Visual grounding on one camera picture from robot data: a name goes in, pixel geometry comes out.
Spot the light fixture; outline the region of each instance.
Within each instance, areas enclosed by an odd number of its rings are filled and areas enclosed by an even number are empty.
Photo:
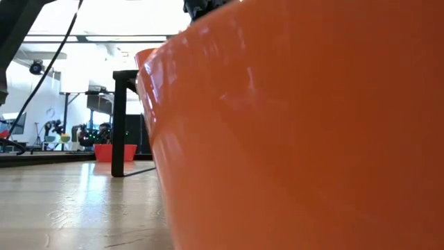
[[[28,35],[25,37],[24,42],[62,42],[63,38],[65,38],[63,35]],[[75,36],[69,36],[68,42],[77,42],[77,38]]]
[[[91,42],[164,42],[167,37],[164,35],[117,35],[117,36],[87,36],[86,39]]]

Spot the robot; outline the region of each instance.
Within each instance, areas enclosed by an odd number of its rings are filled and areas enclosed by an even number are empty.
[[[189,13],[194,22],[213,10],[234,0],[184,0],[183,11]]]

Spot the white wall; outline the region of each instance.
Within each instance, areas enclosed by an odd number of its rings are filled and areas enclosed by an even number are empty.
[[[0,114],[3,113],[18,113],[25,103],[26,99],[31,94],[32,90],[37,85],[40,76],[34,76],[29,73],[28,68],[19,65],[16,62],[11,62],[9,68],[6,70],[8,79],[9,95],[6,103],[0,107]],[[19,142],[27,142],[32,145],[37,139],[37,131],[35,129],[35,122],[38,122],[39,129],[49,120],[63,118],[64,97],[59,95],[60,82],[47,77],[42,86],[34,96],[32,101],[26,108],[26,121],[23,135],[13,135],[12,138]]]

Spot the wooden floor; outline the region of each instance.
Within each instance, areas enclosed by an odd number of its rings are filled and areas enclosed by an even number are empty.
[[[111,178],[109,164],[92,162],[0,169],[0,249],[173,249],[157,173]]]

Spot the red plastic tub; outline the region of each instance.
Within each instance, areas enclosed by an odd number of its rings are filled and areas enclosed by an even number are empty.
[[[125,154],[123,159],[126,162],[134,160],[137,145],[126,144]],[[94,153],[96,154],[96,161],[100,163],[110,163],[112,161],[112,144],[95,144]]]

